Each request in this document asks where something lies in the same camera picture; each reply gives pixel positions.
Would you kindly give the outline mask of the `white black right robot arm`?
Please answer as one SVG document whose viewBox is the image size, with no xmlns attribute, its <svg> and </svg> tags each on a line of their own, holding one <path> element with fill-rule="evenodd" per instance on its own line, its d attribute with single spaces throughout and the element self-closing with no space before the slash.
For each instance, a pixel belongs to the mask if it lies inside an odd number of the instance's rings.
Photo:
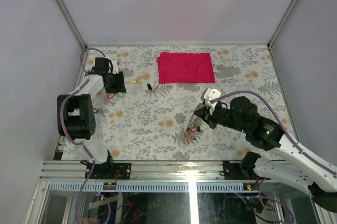
<svg viewBox="0 0 337 224">
<path fill-rule="evenodd" d="M 194 115 L 211 129 L 221 125 L 244 133 L 254 147 L 276 154 L 291 164 L 290 167 L 274 164 L 257 153 L 249 152 L 240 164 L 244 178 L 258 176 L 276 180 L 305 193 L 321 208 L 336 212 L 336 166 L 296 142 L 280 124 L 260 116 L 257 106 L 248 98 L 234 98 L 229 108 L 223 107 L 222 102 L 201 103 Z"/>
</svg>

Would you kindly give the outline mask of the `grey disc with key rings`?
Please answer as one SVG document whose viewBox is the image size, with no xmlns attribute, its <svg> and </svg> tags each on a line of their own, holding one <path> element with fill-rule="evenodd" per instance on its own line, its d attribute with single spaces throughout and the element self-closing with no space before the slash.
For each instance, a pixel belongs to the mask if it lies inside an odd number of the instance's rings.
<svg viewBox="0 0 337 224">
<path fill-rule="evenodd" d="M 187 146 L 195 144 L 197 142 L 197 136 L 201 132 L 200 118 L 196 115 L 192 115 L 184 130 L 183 139 Z"/>
</svg>

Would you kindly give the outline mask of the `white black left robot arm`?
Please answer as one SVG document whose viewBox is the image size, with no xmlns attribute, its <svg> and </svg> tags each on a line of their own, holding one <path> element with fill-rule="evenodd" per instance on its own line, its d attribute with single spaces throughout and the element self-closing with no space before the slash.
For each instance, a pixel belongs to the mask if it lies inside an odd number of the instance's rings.
<svg viewBox="0 0 337 224">
<path fill-rule="evenodd" d="M 83 148 L 88 160 L 83 161 L 89 169 L 89 178 L 100 175 L 109 179 L 115 174 L 115 165 L 109 150 L 94 135 L 96 117 L 93 100 L 104 90 L 107 94 L 126 93 L 124 74 L 119 61 L 97 57 L 91 71 L 85 72 L 84 80 L 69 94 L 57 97 L 57 128 L 61 136 Z"/>
</svg>

